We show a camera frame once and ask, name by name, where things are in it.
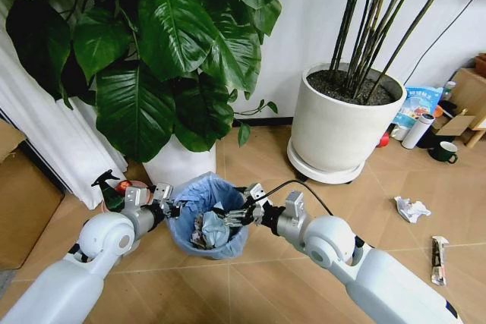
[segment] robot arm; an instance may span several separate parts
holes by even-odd
[[[180,209],[172,188],[158,184],[151,205],[147,189],[129,187],[121,213],[90,219],[66,256],[48,267],[3,318],[10,323],[80,323],[101,295],[103,280],[124,254],[164,217]],[[366,244],[341,218],[315,219],[306,213],[303,194],[292,191],[284,206],[273,206],[260,184],[244,192],[243,209],[224,215],[227,225],[262,224],[327,269],[350,298],[375,322],[462,323],[452,305],[391,255]]]
[[[88,220],[77,243],[62,260],[45,269],[2,319],[2,324],[79,324],[98,301],[110,269],[136,249],[140,239],[164,217],[178,215],[170,199],[172,187],[158,184],[150,192],[128,187],[125,207]]]
[[[327,269],[375,322],[462,323],[446,299],[391,255],[366,244],[344,219],[331,215],[311,219],[302,192],[292,191],[285,209],[272,206],[259,184],[249,187],[246,194],[256,200],[251,212],[255,222]]]

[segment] tile floor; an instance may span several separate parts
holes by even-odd
[[[239,149],[233,130],[217,145],[217,170],[236,185],[254,181],[270,190],[293,177],[286,159],[289,127],[254,127]],[[349,185],[311,182],[330,208],[369,244],[387,250],[430,283],[431,235],[447,248],[446,297],[466,323],[486,322],[486,140],[472,150],[460,142],[455,165],[435,162],[424,150],[397,142],[377,149]],[[281,204],[295,186],[273,196]],[[396,195],[421,200],[432,211],[411,225],[397,214]],[[324,214],[305,192],[310,214]],[[0,300],[0,317],[50,263],[73,244],[90,212],[70,196]],[[187,256],[165,225],[107,277],[86,323],[322,323],[371,322],[329,273],[294,251],[265,227],[251,227],[242,256],[212,261]]]

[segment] trash can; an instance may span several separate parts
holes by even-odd
[[[175,201],[186,202],[178,218],[167,219],[174,242],[187,254],[224,260],[240,256],[248,238],[248,226],[239,228],[229,241],[212,250],[197,249],[191,243],[194,220],[199,213],[209,212],[221,203],[225,212],[240,209],[245,203],[241,194],[229,182],[209,172],[176,187],[172,193]]]

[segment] plastic bag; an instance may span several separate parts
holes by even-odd
[[[229,182],[209,172],[175,188],[172,194],[175,201],[187,201],[177,219],[167,219],[172,239],[181,250],[192,256],[216,260],[241,255],[248,238],[248,226],[240,228],[226,244],[212,250],[198,250],[191,243],[194,220],[198,213],[210,211],[219,202],[226,212],[239,209],[244,204],[241,194]]]
[[[407,87],[406,89],[407,97],[405,102],[392,123],[411,128],[422,114],[434,113],[443,88]]]

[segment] white plant pot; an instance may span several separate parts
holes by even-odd
[[[154,184],[165,182],[178,186],[206,172],[216,172],[216,145],[208,152],[191,152],[172,135],[144,167]]]
[[[339,69],[346,71],[348,65],[342,63]],[[359,175],[365,160],[405,101],[406,90],[402,84],[385,76],[381,85],[396,97],[395,102],[387,105],[341,102],[319,93],[307,81],[309,74],[327,69],[329,64],[319,64],[302,74],[288,150],[293,149],[292,153],[295,152],[304,165],[317,172],[332,175],[359,169]],[[378,71],[371,70],[368,77],[376,80],[379,75]],[[291,157],[290,152],[289,158],[300,172],[310,178],[329,183],[347,182],[340,181],[340,178],[338,181],[323,181],[310,176],[296,165],[295,156]]]

